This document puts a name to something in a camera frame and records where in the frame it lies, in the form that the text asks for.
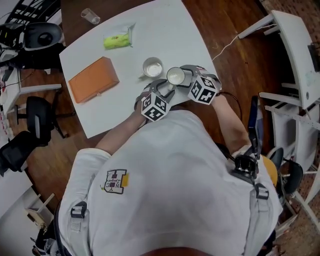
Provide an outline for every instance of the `white t-shirt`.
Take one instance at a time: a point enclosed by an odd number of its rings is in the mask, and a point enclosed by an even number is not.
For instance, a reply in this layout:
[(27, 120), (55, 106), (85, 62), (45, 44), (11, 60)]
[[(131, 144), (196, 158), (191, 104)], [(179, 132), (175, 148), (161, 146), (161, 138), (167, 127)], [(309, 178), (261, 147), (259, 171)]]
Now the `white t-shirt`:
[[(227, 162), (200, 119), (185, 110), (148, 123), (112, 156), (80, 150), (60, 206), (61, 235), (66, 239), (70, 209), (84, 199), (95, 175), (87, 198), (93, 256), (171, 247), (240, 256), (253, 186), (230, 175)], [(274, 210), (271, 234), (282, 207), (262, 160), (258, 166), (257, 182), (269, 190)]]

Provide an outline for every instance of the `strap buckle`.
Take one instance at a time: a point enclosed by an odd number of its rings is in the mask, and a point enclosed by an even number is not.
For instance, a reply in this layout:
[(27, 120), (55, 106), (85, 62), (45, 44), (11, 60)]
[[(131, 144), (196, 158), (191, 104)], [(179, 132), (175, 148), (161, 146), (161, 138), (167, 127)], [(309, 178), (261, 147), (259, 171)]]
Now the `strap buckle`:
[(256, 191), (256, 198), (257, 199), (268, 200), (269, 191), (264, 185), (262, 185), (261, 183), (257, 183), (254, 185), (254, 188)]
[(87, 203), (85, 201), (77, 203), (74, 207), (71, 208), (71, 218), (84, 219), (86, 210)]

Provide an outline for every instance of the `clear plastic cup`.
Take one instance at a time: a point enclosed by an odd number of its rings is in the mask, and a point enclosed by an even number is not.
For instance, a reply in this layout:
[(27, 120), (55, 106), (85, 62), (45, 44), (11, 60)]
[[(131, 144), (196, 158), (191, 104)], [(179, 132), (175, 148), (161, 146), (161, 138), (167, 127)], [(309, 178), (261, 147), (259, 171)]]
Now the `clear plastic cup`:
[(100, 22), (100, 17), (96, 15), (94, 11), (90, 8), (84, 9), (81, 12), (81, 17), (85, 18), (88, 22), (92, 23), (93, 25), (97, 25)]

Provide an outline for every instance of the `cup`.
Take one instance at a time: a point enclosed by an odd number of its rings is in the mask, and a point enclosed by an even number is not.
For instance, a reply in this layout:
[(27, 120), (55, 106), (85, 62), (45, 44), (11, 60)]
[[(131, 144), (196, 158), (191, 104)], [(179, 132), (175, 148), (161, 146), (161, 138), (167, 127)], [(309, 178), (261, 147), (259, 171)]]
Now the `cup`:
[(90, 8), (86, 8), (81, 12), (81, 17), (85, 18), (88, 22), (93, 25), (97, 25), (100, 22), (100, 17), (94, 13)]
[(156, 78), (161, 75), (164, 66), (162, 61), (156, 57), (147, 58), (142, 64), (142, 74), (139, 78), (149, 77)]
[(172, 67), (166, 73), (166, 79), (172, 85), (180, 85), (185, 80), (186, 74), (180, 67)]

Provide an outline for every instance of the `brown cardboard box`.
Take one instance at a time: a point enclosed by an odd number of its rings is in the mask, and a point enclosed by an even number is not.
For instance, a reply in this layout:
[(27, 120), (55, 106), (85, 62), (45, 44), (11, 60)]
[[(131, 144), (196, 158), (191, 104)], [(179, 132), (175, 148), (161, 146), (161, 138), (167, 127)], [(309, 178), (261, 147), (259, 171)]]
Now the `brown cardboard box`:
[(119, 83), (111, 59), (101, 57), (69, 81), (76, 103), (83, 103)]

